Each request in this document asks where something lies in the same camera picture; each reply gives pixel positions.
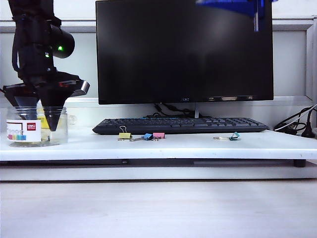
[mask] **white desk surface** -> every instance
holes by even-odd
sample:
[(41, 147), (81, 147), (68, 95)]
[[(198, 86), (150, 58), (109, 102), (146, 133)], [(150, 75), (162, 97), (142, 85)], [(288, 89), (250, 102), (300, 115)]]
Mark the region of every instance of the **white desk surface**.
[(3, 238), (316, 238), (317, 180), (0, 183)]
[(166, 139), (130, 142), (97, 135), (91, 128), (69, 130), (69, 142), (49, 147), (10, 147), (1, 136), (1, 161), (83, 159), (317, 159), (317, 140), (274, 131), (241, 133), (237, 141), (214, 140), (223, 134), (166, 135)]

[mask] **monitor stand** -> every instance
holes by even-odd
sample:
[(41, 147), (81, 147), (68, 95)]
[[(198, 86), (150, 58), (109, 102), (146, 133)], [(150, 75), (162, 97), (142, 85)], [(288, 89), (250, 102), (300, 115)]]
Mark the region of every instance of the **monitor stand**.
[(198, 103), (195, 103), (195, 118), (199, 118), (199, 108)]

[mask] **shelf leg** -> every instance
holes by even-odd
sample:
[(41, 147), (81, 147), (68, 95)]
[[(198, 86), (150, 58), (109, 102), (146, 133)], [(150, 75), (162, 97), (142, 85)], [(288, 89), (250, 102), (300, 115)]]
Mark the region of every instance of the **shelf leg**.
[(305, 167), (306, 166), (306, 160), (293, 160), (294, 161), (294, 166), (295, 167)]

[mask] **binder clip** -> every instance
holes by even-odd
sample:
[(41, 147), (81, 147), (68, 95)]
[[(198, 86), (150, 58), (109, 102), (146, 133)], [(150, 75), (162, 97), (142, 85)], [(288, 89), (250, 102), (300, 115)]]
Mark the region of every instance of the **binder clip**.
[(134, 142), (134, 141), (138, 141), (138, 140), (152, 140), (153, 135), (146, 133), (145, 135), (142, 135), (140, 138), (131, 138), (130, 141)]
[(239, 133), (235, 132), (230, 137), (214, 137), (215, 140), (236, 140), (240, 137)]
[(154, 137), (154, 138), (157, 138), (157, 139), (164, 139), (164, 138), (165, 138), (165, 133), (163, 133), (163, 132), (156, 132), (156, 133), (153, 133), (153, 137)]
[(118, 140), (129, 140), (132, 138), (132, 134), (127, 132), (127, 127), (124, 125), (119, 126), (122, 132), (119, 133)]

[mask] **white shelf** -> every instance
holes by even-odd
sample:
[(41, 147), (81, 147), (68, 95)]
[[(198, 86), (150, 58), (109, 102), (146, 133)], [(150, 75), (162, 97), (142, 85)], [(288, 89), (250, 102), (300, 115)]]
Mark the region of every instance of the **white shelf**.
[(67, 144), (16, 148), (1, 136), (0, 161), (88, 159), (317, 159), (317, 140), (274, 131), (241, 133), (237, 141), (214, 140), (223, 134), (167, 135), (166, 139), (130, 142), (116, 135), (97, 135), (91, 128), (73, 129)]

